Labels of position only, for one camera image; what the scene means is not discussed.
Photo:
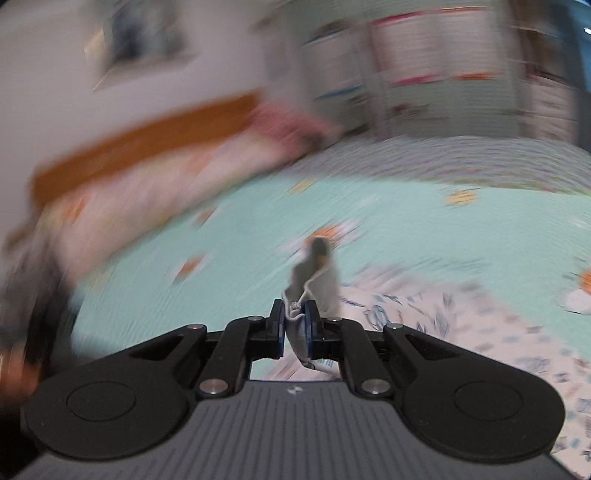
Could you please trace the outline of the purple floral bed sheet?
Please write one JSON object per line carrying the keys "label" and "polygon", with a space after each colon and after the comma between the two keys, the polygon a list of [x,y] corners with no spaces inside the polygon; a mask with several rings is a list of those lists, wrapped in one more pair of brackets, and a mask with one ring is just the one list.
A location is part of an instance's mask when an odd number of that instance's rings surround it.
{"label": "purple floral bed sheet", "polygon": [[590,154],[560,141],[528,138],[365,138],[304,156],[287,172],[301,177],[396,177],[552,193],[590,193]]}

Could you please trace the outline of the floral pink long pillow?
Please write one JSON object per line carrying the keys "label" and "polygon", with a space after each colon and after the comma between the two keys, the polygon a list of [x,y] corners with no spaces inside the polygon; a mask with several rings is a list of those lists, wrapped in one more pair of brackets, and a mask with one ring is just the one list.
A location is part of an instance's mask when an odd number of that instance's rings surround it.
{"label": "floral pink long pillow", "polygon": [[48,260],[75,284],[122,248],[250,178],[290,163],[280,142],[256,133],[164,152],[82,185],[44,207],[8,276]]}

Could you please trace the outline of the wooden orange headboard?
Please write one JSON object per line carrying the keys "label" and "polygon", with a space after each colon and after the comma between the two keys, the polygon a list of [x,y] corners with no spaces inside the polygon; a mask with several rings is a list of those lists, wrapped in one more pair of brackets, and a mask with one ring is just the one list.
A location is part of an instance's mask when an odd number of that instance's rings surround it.
{"label": "wooden orange headboard", "polygon": [[128,129],[43,165],[29,182],[31,206],[41,211],[84,184],[162,153],[238,134],[245,130],[250,113],[261,101],[259,90],[216,99]]}

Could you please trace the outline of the white patterned child's shirt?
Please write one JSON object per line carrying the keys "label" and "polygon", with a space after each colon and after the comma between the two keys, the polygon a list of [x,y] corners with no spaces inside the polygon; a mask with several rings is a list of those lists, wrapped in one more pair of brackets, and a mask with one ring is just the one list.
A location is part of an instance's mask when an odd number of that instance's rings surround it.
{"label": "white patterned child's shirt", "polygon": [[332,360],[312,360],[304,347],[304,301],[322,316],[351,319],[369,331],[400,323],[544,379],[560,394],[566,421],[553,456],[577,478],[590,476],[590,363],[542,326],[514,314],[479,283],[434,283],[399,268],[369,267],[339,282],[328,236],[304,243],[283,292],[290,345],[266,379],[334,380]]}

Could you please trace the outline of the white wardrobe with stickers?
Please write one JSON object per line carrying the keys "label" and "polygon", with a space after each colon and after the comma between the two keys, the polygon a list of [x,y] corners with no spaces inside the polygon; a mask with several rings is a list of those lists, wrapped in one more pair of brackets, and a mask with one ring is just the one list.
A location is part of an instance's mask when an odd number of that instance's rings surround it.
{"label": "white wardrobe with stickers", "polygon": [[294,103],[378,139],[512,138],[504,1],[267,1],[256,30]]}

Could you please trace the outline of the red patterned folded cloth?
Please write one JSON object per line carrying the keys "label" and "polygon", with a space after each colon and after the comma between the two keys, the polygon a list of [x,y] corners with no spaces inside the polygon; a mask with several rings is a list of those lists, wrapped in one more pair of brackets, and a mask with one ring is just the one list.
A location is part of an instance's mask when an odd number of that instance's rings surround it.
{"label": "red patterned folded cloth", "polygon": [[263,103],[253,109],[249,126],[280,143],[293,158],[329,148],[344,134],[344,129],[338,124],[274,102]]}

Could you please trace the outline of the framed wall picture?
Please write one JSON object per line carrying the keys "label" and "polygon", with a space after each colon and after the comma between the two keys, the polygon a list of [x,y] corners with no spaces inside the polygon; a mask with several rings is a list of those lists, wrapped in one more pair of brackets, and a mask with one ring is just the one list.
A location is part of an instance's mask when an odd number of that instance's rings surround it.
{"label": "framed wall picture", "polygon": [[86,1],[80,15],[95,90],[195,56],[180,1]]}

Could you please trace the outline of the white drawer cabinet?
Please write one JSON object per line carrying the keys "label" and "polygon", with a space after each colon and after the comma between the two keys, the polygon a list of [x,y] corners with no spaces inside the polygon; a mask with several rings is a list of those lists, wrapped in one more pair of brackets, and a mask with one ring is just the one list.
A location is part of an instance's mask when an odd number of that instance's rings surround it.
{"label": "white drawer cabinet", "polygon": [[578,138],[576,92],[543,77],[524,82],[523,120],[533,138],[574,144]]}

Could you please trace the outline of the mint green quilted bedspread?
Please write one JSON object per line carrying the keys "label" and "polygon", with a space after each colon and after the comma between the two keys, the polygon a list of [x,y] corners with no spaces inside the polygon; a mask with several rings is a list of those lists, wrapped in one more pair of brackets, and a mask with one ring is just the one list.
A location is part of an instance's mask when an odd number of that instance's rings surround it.
{"label": "mint green quilted bedspread", "polygon": [[192,321],[266,314],[315,234],[342,284],[369,267],[479,283],[590,356],[587,196],[355,178],[256,180],[170,221],[79,288],[74,348],[102,356]]}

